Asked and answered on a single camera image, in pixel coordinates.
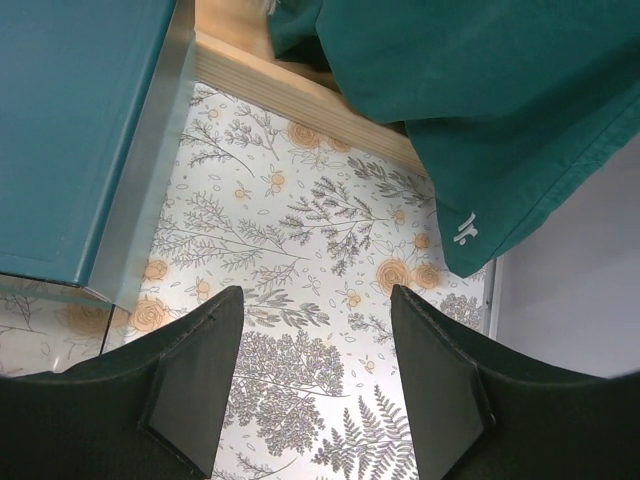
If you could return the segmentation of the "clear acrylic drawer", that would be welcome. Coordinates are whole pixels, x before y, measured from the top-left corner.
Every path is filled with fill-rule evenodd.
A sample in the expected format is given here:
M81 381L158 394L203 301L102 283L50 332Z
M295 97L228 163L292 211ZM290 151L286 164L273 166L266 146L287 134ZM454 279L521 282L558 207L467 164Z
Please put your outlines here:
M1 271L1 373L60 372L99 355L134 308L194 87L195 5L176 8L86 283Z

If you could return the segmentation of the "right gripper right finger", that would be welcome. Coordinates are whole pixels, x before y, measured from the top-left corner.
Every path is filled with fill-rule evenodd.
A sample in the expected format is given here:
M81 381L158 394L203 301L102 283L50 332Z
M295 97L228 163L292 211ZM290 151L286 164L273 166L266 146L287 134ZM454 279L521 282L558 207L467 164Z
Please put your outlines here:
M639 376L600 378L518 353L412 290L391 320L422 479L635 479Z

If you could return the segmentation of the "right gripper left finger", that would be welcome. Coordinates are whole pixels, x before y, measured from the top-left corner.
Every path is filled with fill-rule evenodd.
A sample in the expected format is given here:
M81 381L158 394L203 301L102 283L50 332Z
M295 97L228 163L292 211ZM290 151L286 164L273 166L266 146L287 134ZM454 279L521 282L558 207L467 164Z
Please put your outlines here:
M5 479L207 479L244 324L231 286L61 373L1 381Z

